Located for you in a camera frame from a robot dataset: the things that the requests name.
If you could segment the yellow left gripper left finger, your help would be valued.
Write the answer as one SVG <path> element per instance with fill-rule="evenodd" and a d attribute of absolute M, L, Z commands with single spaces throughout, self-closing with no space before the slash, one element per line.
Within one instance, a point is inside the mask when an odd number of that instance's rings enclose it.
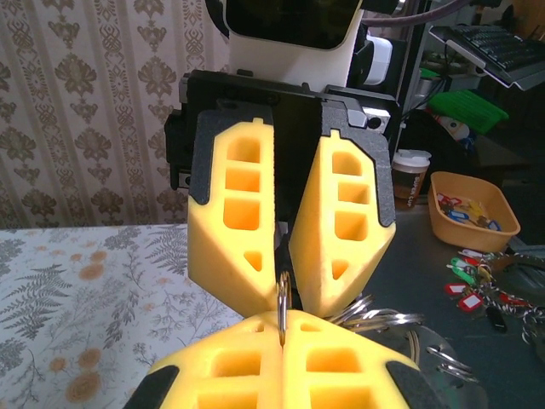
<path fill-rule="evenodd" d="M 245 319 L 157 361 L 123 409 L 281 409 L 275 312 Z"/>

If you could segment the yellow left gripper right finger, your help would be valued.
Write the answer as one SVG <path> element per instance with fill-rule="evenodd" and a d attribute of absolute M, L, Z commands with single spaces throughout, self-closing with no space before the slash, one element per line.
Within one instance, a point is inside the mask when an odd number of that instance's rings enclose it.
<path fill-rule="evenodd" d="M 405 355 L 302 311 L 287 319 L 283 409 L 447 409 Z"/>

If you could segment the brown paper coffee cup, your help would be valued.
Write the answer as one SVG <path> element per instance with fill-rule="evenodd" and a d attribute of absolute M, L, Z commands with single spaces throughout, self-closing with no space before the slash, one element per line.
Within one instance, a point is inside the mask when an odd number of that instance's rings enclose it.
<path fill-rule="evenodd" d="M 397 210 L 410 209 L 416 203 L 431 157 L 427 151 L 414 149 L 399 149 L 393 155 L 393 195 Z"/>

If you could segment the orange plastic tray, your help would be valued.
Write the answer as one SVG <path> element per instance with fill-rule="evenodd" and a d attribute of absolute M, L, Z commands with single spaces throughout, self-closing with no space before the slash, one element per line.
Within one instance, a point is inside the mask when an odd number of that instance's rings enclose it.
<path fill-rule="evenodd" d="M 447 244 L 502 251 L 520 231 L 501 189 L 488 181 L 436 171 L 430 176 L 427 199 L 433 233 Z"/>

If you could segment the black key fob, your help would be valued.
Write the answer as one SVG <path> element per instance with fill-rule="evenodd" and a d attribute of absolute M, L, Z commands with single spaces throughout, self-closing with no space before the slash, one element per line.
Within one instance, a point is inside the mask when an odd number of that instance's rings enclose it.
<path fill-rule="evenodd" d="M 488 321 L 490 322 L 491 327 L 501 333 L 507 333 L 508 332 L 508 326 L 506 324 L 505 319 L 503 318 L 502 311 L 494 306 L 489 306 L 485 310 L 486 317 Z"/>

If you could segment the small toy figure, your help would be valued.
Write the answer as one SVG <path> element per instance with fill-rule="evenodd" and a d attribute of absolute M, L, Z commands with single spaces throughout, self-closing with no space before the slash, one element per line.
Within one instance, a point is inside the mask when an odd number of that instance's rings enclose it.
<path fill-rule="evenodd" d="M 436 119 L 449 135 L 465 148 L 474 144 L 476 134 L 465 123 L 446 116 L 438 116 Z"/>

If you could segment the green plastic basket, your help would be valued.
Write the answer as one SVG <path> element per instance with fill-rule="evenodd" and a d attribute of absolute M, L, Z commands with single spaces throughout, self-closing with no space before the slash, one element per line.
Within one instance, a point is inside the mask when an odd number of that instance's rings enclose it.
<path fill-rule="evenodd" d="M 470 89 L 438 93 L 427 107 L 434 113 L 464 123 L 481 135 L 509 120 L 509 115 L 500 107 Z"/>

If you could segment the black keyboard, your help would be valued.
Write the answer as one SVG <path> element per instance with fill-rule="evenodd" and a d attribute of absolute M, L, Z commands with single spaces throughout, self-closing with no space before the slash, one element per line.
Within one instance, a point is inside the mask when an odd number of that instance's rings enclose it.
<path fill-rule="evenodd" d="M 431 26 L 429 34 L 506 88 L 527 91 L 545 83 L 545 43 L 500 26 Z"/>

